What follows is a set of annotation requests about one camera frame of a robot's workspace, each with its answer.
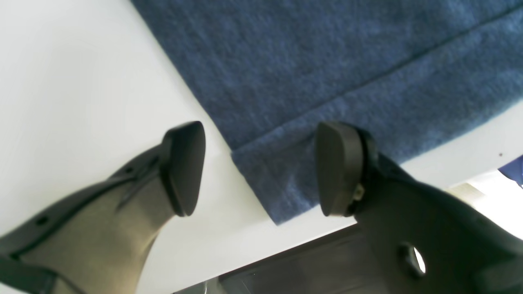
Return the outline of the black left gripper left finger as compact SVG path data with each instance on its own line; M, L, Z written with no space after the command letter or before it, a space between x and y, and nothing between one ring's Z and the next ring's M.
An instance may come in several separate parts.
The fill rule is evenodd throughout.
M205 152L203 124L179 125L105 181L45 208L1 237L1 283L29 294L133 294L162 227L194 212Z

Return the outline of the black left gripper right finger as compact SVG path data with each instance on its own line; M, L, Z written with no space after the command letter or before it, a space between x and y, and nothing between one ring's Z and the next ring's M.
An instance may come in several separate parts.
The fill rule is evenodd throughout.
M521 294L522 240L381 154L368 132L318 124L325 216L353 216L392 294Z

